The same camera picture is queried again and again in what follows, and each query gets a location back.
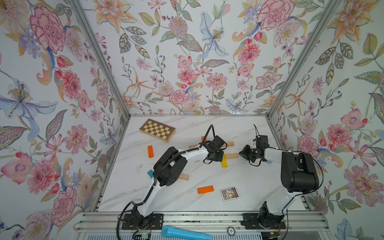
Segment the yellow block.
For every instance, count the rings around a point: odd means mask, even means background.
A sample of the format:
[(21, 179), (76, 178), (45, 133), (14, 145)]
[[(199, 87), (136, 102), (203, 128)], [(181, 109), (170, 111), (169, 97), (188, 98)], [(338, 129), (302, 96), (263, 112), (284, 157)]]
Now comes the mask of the yellow block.
[(221, 164), (222, 164), (222, 168), (227, 168), (228, 167), (226, 156), (223, 156)]

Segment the orange block front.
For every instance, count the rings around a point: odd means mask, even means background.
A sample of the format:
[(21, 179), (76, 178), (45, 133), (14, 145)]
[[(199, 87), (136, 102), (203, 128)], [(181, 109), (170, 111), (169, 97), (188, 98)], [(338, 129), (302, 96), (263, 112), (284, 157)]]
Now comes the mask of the orange block front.
[(207, 187), (198, 188), (198, 194), (199, 195), (206, 194), (206, 193), (211, 193), (213, 191), (214, 191), (214, 187), (213, 186), (207, 186)]

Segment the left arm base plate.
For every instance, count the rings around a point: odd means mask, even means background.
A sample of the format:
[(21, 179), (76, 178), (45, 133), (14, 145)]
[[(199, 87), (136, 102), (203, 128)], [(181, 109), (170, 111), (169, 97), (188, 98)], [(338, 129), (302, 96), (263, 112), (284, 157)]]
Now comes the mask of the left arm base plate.
[(164, 223), (163, 214), (151, 214), (147, 217), (141, 215), (125, 214), (122, 220), (122, 230), (161, 230)]

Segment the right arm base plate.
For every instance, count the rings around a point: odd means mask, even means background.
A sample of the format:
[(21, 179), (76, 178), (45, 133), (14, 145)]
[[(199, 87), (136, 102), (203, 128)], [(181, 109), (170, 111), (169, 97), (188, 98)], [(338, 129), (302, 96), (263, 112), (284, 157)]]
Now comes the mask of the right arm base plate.
[(267, 215), (265, 218), (260, 217), (259, 213), (244, 213), (241, 225), (246, 230), (285, 230), (286, 224), (283, 220), (284, 216)]

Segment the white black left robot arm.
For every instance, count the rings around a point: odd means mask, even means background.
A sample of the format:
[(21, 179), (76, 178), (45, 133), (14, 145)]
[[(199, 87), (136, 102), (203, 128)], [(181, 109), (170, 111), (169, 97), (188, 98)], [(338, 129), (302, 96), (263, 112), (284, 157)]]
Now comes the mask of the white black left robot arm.
[(147, 195), (139, 203), (128, 204), (133, 207), (128, 213), (132, 217), (132, 225), (143, 228), (149, 222), (149, 217), (154, 212), (151, 204), (155, 196), (163, 187), (169, 187), (179, 179), (189, 160), (221, 162), (227, 146), (223, 139), (214, 136), (212, 141), (203, 140), (202, 143), (190, 149), (168, 148), (154, 165), (153, 178)]

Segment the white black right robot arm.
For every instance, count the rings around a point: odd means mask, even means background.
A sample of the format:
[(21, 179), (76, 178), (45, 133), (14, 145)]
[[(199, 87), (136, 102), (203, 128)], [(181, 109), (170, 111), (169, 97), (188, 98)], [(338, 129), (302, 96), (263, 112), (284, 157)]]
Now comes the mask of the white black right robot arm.
[(277, 226), (288, 213), (288, 207), (298, 197), (315, 192), (320, 186), (317, 162), (309, 154), (272, 148), (267, 136), (256, 136), (239, 155), (251, 165), (259, 161), (280, 164), (281, 186), (270, 195), (259, 210), (258, 223), (268, 229)]

